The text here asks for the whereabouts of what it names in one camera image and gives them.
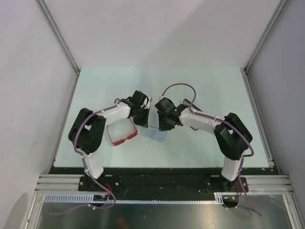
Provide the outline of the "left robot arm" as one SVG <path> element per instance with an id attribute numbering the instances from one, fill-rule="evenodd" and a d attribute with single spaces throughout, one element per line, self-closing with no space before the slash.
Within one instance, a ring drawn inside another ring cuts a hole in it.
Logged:
<path id="1" fill-rule="evenodd" d="M 132 96 L 115 99 L 110 107 L 96 112 L 87 108 L 79 111 L 68 139 L 81 156 L 84 171 L 90 176 L 88 184 L 94 190 L 99 191 L 105 186 L 105 178 L 101 176 L 104 168 L 97 153 L 105 127 L 121 119 L 130 119 L 133 124 L 147 128 L 151 101 L 150 96 L 136 90 Z"/>

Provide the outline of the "light blue cleaning cloth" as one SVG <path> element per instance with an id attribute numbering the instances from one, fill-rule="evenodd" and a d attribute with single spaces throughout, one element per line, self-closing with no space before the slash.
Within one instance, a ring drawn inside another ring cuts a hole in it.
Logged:
<path id="1" fill-rule="evenodd" d="M 166 132 L 161 132 L 158 128 L 153 126 L 149 126 L 148 128 L 142 128 L 140 133 L 142 136 L 158 141 L 160 143 L 163 142 L 167 137 Z"/>

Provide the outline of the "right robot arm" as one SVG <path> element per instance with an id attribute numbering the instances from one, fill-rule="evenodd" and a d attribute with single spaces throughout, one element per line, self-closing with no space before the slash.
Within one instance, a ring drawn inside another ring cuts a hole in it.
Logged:
<path id="1" fill-rule="evenodd" d="M 249 130 L 235 113 L 217 117 L 196 110 L 190 104 L 174 103 L 163 97 L 155 105 L 159 118 L 159 130 L 170 131 L 176 126 L 187 126 L 199 129 L 215 136 L 221 153 L 224 155 L 224 166 L 219 176 L 220 187 L 224 191 L 232 191 L 238 182 L 242 163 L 247 149 L 252 156 L 253 140 Z"/>

